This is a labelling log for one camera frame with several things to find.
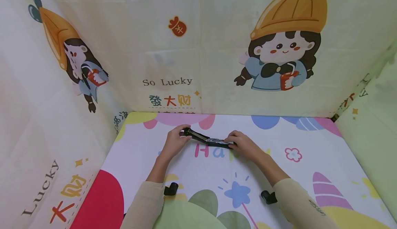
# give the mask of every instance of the wrist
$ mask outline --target wrist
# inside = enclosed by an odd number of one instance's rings
[[[255,154],[254,159],[252,160],[257,166],[266,164],[272,157],[262,151],[262,149],[259,149],[258,153]]]
[[[156,158],[156,163],[162,165],[168,165],[171,160],[172,160],[172,156],[168,156],[163,152],[161,152],[160,155]]]

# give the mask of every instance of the dotted line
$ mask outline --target dotted line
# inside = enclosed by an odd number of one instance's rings
[[[196,109],[195,107],[161,107],[161,106],[148,107],[148,108],[156,108],[156,109],[159,109],[159,108],[166,108],[166,109],[179,109],[179,108],[182,108],[182,109]]]

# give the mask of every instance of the cream fabric wall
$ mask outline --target cream fabric wall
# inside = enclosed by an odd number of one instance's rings
[[[378,78],[370,80],[362,93],[336,121],[350,149],[371,179],[394,218],[397,175],[397,64],[389,59]],[[370,198],[379,199],[376,192]]]
[[[42,2],[63,15],[54,0]],[[0,3],[0,227],[70,227],[116,136],[113,117],[123,111],[117,78],[110,74],[99,87],[96,112],[89,112],[42,23],[30,16],[33,0]],[[53,208],[67,208],[65,221],[52,220]]]
[[[4,228],[70,227],[123,112],[329,117],[397,35],[397,0],[327,0],[314,75],[288,91],[257,91],[252,79],[233,80],[273,0],[41,0],[109,73],[93,113],[29,14],[37,0],[0,1]],[[168,27],[175,16],[181,37]]]
[[[292,90],[268,92],[252,90],[252,79],[244,86],[233,80],[243,68],[238,58],[250,33],[272,0],[56,0],[110,65],[134,111],[320,117],[334,114],[396,38],[396,1],[327,0],[314,75]],[[187,26],[182,37],[168,28],[174,16]],[[162,85],[162,79],[180,78],[191,84]],[[159,96],[162,106],[153,106],[150,95]],[[190,96],[191,104],[179,104],[178,95]],[[169,96],[176,106],[167,107]]]

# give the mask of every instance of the black bow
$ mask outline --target black bow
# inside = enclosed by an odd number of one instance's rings
[[[281,66],[274,62],[268,62],[268,63],[264,64],[264,66],[262,67],[261,77],[263,77],[263,78],[271,77],[272,75],[277,73],[277,69],[279,67],[280,67],[279,74],[285,74],[288,72],[292,72],[293,67],[289,64],[292,64],[295,67],[297,66],[297,64],[295,62],[287,62]]]

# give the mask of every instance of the printed play mat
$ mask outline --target printed play mat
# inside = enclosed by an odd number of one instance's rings
[[[248,135],[315,198],[340,228],[397,229],[360,164],[329,119],[132,112],[128,115],[71,228],[120,228],[123,215],[159,155],[167,132],[180,124],[212,138],[233,130]],[[191,140],[164,180],[154,228],[293,228],[277,204],[260,194],[272,188],[253,163],[224,148]]]

